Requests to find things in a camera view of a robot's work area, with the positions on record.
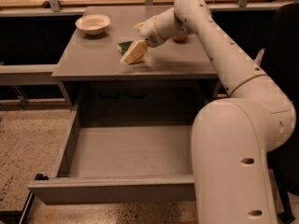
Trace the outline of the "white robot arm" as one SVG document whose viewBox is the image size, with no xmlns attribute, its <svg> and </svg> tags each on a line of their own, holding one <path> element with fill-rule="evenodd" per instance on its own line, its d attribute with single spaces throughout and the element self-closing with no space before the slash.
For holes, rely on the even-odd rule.
<svg viewBox="0 0 299 224">
<path fill-rule="evenodd" d="M 140 38 L 123 63 L 193 33 L 226 89 L 226 98 L 205 105 L 192 126 L 199 224 L 278 224 L 266 155 L 293 133 L 296 111 L 290 99 L 213 21 L 205 0 L 175 0 L 138 30 Z"/>
</svg>

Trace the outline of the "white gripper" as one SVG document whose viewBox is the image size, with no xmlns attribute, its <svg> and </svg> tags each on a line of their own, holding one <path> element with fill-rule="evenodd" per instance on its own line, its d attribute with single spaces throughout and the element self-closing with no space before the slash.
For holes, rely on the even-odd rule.
<svg viewBox="0 0 299 224">
<path fill-rule="evenodd" d="M 165 40 L 160 36 L 157 25 L 156 16 L 135 25 L 139 37 L 143 40 L 133 42 L 130 48 L 122 56 L 126 64 L 139 63 L 143 61 L 148 47 L 156 48 L 161 46 Z"/>
</svg>

